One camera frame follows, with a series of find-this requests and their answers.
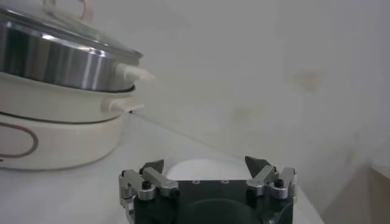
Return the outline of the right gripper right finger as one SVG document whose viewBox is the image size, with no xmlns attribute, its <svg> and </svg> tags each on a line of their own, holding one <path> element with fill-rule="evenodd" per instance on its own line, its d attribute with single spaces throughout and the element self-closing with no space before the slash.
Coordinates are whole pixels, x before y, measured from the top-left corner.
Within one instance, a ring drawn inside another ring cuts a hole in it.
<svg viewBox="0 0 390 224">
<path fill-rule="evenodd" d="M 276 200 L 297 198 L 297 172 L 294 168 L 284 167 L 279 172 L 265 159 L 245 156 L 244 160 L 252 177 L 246 185 L 257 197 L 262 197 L 267 189 Z"/>
</svg>

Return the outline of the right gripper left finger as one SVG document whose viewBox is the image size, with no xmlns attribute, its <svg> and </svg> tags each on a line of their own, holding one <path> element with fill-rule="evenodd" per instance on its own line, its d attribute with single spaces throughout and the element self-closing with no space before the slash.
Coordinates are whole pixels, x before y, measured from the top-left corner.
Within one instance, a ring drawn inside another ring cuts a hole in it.
<svg viewBox="0 0 390 224">
<path fill-rule="evenodd" d="M 137 197 L 141 201 L 150 201 L 157 194 L 162 197 L 174 198 L 179 195 L 179 182 L 162 175 L 164 161 L 158 160 L 146 163 L 138 172 L 123 170 L 118 177 L 119 198 L 130 201 Z"/>
</svg>

